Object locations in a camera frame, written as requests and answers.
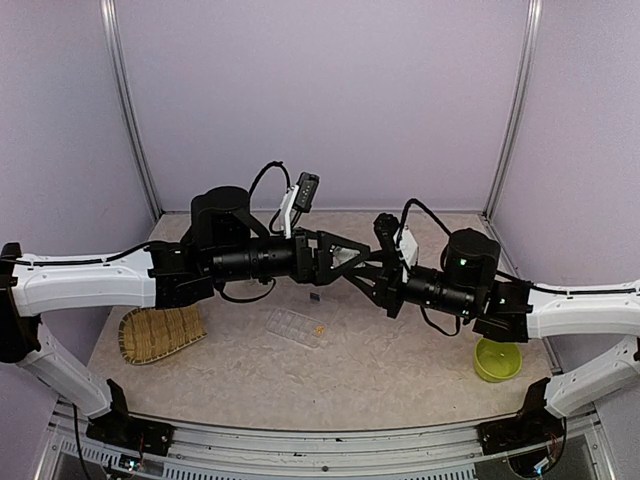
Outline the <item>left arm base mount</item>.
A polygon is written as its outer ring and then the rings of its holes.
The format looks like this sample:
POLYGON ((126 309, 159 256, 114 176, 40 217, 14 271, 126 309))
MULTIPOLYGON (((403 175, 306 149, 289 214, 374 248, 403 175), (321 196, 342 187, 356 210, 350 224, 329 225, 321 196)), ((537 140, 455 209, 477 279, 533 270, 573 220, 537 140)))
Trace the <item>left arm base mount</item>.
POLYGON ((166 457, 174 431, 175 428, 169 423, 113 411, 90 419, 86 435, 108 445, 166 457))

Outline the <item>white pill bottle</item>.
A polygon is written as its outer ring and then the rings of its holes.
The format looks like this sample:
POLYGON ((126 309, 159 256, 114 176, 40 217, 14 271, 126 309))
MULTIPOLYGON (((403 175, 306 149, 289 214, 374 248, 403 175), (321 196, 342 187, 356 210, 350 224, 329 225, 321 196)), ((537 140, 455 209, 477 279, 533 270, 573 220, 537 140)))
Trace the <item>white pill bottle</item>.
POLYGON ((357 249, 334 245, 331 248, 332 263, 331 268, 337 269, 360 255, 357 249))

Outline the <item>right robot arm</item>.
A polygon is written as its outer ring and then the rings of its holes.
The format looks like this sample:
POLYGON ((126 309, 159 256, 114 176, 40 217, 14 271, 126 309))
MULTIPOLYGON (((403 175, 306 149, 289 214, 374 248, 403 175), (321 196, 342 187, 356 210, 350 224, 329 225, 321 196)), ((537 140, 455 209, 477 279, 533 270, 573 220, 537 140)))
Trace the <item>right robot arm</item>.
POLYGON ((535 284, 498 270, 499 244, 467 228, 452 233, 440 269, 421 267, 404 235, 382 233, 381 249, 346 274, 388 316, 411 303, 471 324, 475 333, 502 343, 563 335, 617 334, 605 353, 561 375, 532 384, 511 433, 535 442, 551 424, 639 377, 639 284, 590 287, 535 284))

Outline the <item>clear plastic pill organizer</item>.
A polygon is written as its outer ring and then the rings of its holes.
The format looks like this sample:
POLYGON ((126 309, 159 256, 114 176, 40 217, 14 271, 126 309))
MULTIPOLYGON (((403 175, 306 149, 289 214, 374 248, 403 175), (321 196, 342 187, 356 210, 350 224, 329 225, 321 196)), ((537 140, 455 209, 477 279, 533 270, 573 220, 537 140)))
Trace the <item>clear plastic pill organizer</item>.
POLYGON ((339 303, 318 290, 294 290, 272 310, 266 330, 305 348, 317 349, 325 343, 338 310, 339 303), (319 326, 325 328, 323 334, 315 332, 319 326))

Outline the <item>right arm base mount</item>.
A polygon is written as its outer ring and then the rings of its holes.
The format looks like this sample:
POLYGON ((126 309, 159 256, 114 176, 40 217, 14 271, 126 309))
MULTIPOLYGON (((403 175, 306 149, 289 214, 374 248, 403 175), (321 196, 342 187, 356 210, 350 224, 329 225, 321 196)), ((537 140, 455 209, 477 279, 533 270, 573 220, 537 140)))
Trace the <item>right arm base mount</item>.
POLYGON ((550 441, 565 434, 565 422, 551 417, 518 419, 516 417, 483 422, 477 427, 484 455, 493 455, 550 441))

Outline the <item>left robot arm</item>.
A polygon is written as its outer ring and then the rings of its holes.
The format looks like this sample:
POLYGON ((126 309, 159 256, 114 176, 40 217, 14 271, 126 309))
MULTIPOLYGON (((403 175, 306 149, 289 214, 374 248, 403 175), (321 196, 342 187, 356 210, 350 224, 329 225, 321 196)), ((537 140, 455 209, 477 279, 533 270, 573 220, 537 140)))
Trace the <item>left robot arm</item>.
POLYGON ((214 296, 232 281, 287 276, 324 286, 366 260, 368 246, 304 228, 275 235, 251 214, 250 193, 216 187, 191 202, 178 242, 148 241, 114 254, 45 257, 17 242, 1 251, 1 360, 36 375, 121 445, 140 434, 124 392, 59 346, 44 313, 132 306, 166 310, 214 296))

